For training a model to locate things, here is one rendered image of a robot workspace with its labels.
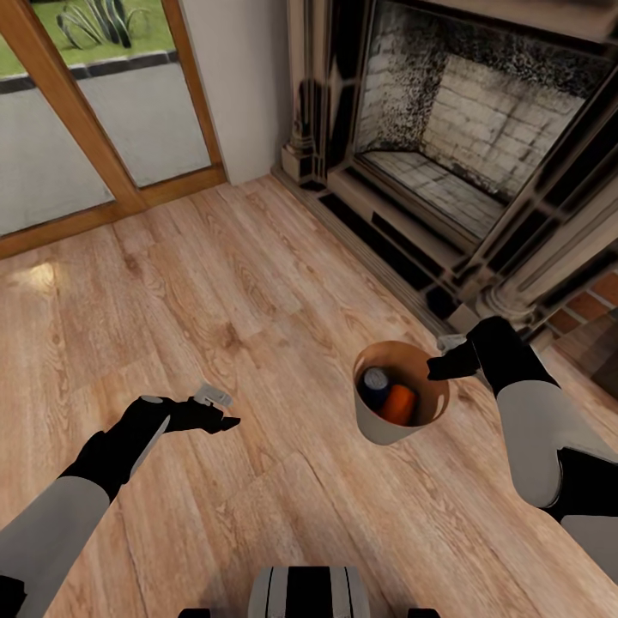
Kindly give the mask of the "can of soda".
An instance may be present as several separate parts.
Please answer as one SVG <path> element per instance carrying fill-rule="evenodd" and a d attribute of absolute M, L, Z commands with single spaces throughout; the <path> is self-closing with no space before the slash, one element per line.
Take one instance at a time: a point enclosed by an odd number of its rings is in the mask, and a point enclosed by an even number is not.
<path fill-rule="evenodd" d="M 389 391 L 387 374 L 378 368 L 370 368 L 362 378 L 361 397 L 363 403 L 374 411 L 384 408 Z"/>
<path fill-rule="evenodd" d="M 374 415 L 393 424 L 407 426 L 412 419 L 415 402 L 417 402 L 415 391 L 407 386 L 393 385 L 389 388 L 384 408 L 375 411 Z"/>

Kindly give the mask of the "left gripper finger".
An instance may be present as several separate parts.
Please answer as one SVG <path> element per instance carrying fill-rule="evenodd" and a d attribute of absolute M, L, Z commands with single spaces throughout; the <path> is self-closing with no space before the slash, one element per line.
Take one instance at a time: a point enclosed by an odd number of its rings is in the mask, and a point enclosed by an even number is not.
<path fill-rule="evenodd" d="M 240 424 L 240 418 L 223 416 L 218 432 L 220 432 L 221 430 L 226 431 L 229 428 L 232 428 L 233 426 L 236 426 L 239 424 Z"/>

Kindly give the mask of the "trash can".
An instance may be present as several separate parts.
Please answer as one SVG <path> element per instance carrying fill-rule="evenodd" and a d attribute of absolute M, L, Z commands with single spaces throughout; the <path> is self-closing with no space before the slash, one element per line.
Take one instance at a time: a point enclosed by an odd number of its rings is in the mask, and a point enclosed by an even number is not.
<path fill-rule="evenodd" d="M 426 351 L 400 341 L 376 342 L 360 352 L 353 368 L 354 403 L 358 428 L 370 442 L 392 445 L 435 423 L 447 411 L 451 398 L 450 384 L 448 380 L 430 379 L 427 364 L 430 358 L 432 356 Z M 382 369 L 387 374 L 389 388 L 403 385 L 415 391 L 417 402 L 407 426 L 381 419 L 363 403 L 361 382 L 370 368 Z M 440 414 L 436 416 L 440 396 L 444 396 L 444 403 Z"/>

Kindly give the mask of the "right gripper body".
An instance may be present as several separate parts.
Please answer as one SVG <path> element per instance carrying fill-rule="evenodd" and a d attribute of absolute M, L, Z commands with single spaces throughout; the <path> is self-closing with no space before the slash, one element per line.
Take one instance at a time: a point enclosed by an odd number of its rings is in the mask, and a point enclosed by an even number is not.
<path fill-rule="evenodd" d="M 460 379 L 476 375 L 478 368 L 464 365 L 457 354 L 458 346 L 449 351 L 445 356 L 430 358 L 427 361 L 430 369 L 430 378 L 433 380 Z"/>

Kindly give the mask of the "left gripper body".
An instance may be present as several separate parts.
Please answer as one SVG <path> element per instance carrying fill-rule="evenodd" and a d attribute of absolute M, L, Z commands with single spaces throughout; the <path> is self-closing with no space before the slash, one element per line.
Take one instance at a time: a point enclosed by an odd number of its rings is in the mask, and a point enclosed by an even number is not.
<path fill-rule="evenodd" d="M 185 403 L 190 410 L 190 417 L 186 426 L 180 431 L 201 428 L 207 433 L 217 433 L 220 427 L 224 412 L 213 405 L 197 403 L 193 397 L 189 397 Z"/>

